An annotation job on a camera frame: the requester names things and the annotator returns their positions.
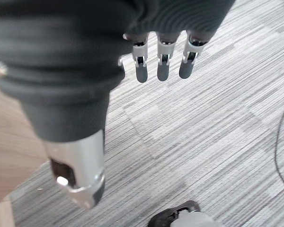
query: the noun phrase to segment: wire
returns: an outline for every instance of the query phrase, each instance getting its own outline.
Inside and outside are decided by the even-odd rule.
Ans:
[[[280,131],[281,131],[283,120],[284,120],[284,112],[283,112],[283,115],[282,115],[280,123],[279,123],[278,132],[276,134],[276,142],[275,142],[275,168],[276,168],[276,171],[279,174],[280,179],[282,180],[282,182],[284,184],[284,178],[283,178],[283,176],[281,174],[281,171],[280,171],[280,168],[279,168],[278,162],[277,162],[277,151],[278,151],[279,135],[280,135]]]

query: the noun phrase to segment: gray carpet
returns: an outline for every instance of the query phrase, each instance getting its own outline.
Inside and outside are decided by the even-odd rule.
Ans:
[[[166,82],[156,78],[154,34],[147,83],[124,57],[126,78],[107,117],[101,203],[76,207],[45,164],[11,195],[17,227],[144,227],[191,199],[227,227],[284,227],[273,163],[284,110],[284,0],[238,0],[187,80],[178,76],[185,38]],[[280,136],[284,174],[284,127]]]

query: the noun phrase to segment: wooden desk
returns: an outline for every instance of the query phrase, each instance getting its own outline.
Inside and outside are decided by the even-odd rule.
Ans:
[[[0,92],[0,212],[10,212],[3,198],[45,161],[44,148],[19,103]]]

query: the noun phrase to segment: prosthetic arm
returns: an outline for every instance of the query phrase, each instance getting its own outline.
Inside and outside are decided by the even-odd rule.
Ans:
[[[109,93],[133,54],[147,81],[147,37],[158,36],[158,79],[186,30],[179,75],[188,78],[234,0],[0,0],[0,89],[18,99],[44,141],[56,182],[80,206],[100,200]]]

